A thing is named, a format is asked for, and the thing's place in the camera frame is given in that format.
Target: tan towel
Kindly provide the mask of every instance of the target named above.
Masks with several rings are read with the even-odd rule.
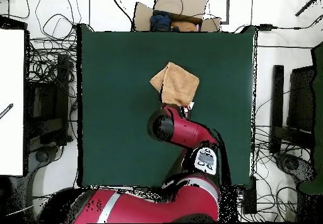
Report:
[[[188,106],[193,100],[199,78],[187,72],[180,66],[169,62],[150,83],[159,92],[161,92],[161,100],[163,103],[174,103],[179,106]]]
[[[189,21],[174,21],[172,27],[178,27],[180,32],[197,32],[195,24]]]

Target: cardboard box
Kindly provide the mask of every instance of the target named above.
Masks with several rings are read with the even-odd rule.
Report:
[[[203,19],[206,0],[155,0],[151,9],[140,2],[136,3],[134,10],[134,26],[136,31],[150,31],[150,18],[153,11],[169,12],[172,21],[189,21],[200,25],[201,32],[218,32],[221,18]]]

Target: pen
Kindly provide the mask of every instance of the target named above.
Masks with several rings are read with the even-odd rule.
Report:
[[[5,114],[9,112],[9,110],[13,108],[13,103],[9,104],[7,108],[3,110],[3,112],[0,113],[0,119],[4,117]]]

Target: white floor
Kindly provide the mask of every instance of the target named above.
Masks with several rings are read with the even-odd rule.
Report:
[[[43,26],[46,21],[54,14],[60,13],[71,18],[71,9],[67,0],[28,0],[30,15],[27,19],[22,19],[28,23],[30,37],[45,37],[40,31],[40,24]],[[73,7],[75,22],[90,24],[95,31],[129,31],[130,21],[115,5],[113,0],[77,0],[79,13],[75,0],[69,0]],[[133,18],[136,1],[139,1],[149,7],[153,7],[154,0],[121,0],[122,7],[125,7],[128,15]],[[309,7],[299,17],[295,13],[308,0],[230,0],[230,24],[223,25],[222,30],[233,32],[241,25],[258,25],[260,23],[271,23],[277,27],[307,27],[323,13],[323,5],[318,2],[316,5]],[[223,21],[226,20],[226,0],[209,0],[209,8],[206,12],[219,16]],[[0,14],[8,13],[8,0],[0,0]],[[28,14],[26,0],[10,0],[10,14],[25,17]],[[57,23],[57,19],[51,20],[46,25],[45,30],[52,32]],[[312,65],[310,48],[318,45],[323,40],[322,31],[323,22],[315,24],[306,30],[273,30],[271,32],[260,32],[258,38],[258,55],[257,55],[257,97],[256,107],[260,106],[266,100],[271,98],[271,75],[272,68],[276,64],[285,66],[285,84],[284,91],[288,91],[289,77],[292,69],[302,66]],[[55,36],[60,37],[68,33],[70,29],[68,23],[59,23],[55,31]],[[288,113],[288,94],[284,95],[284,123],[286,124],[286,115]],[[261,107],[257,113],[256,125],[268,126],[270,115],[270,102]],[[60,189],[71,187],[73,185],[76,166],[77,166],[77,143],[73,141],[65,148],[62,158],[49,166],[38,171],[33,185],[33,195],[43,196],[51,194]],[[270,184],[273,194],[283,186],[294,187],[293,180],[289,175],[280,172],[273,162],[258,164],[257,172]],[[257,181],[257,193],[260,196],[269,194],[269,187],[264,180]],[[272,197],[260,199],[259,202],[272,202]],[[292,190],[283,190],[279,194],[284,202],[290,201],[295,203],[296,196]],[[34,210],[38,213],[44,200],[35,200]],[[270,208],[270,204],[259,204],[259,209]],[[260,213],[266,220],[274,220],[275,215],[270,213]],[[289,220],[293,220],[293,213],[286,213]]]

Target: green mat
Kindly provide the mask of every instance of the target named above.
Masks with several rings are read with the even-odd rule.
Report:
[[[147,133],[160,108],[150,79],[168,62],[199,78],[191,120],[221,133],[232,183],[248,186],[254,33],[91,32],[82,25],[82,186],[161,186],[182,150]]]

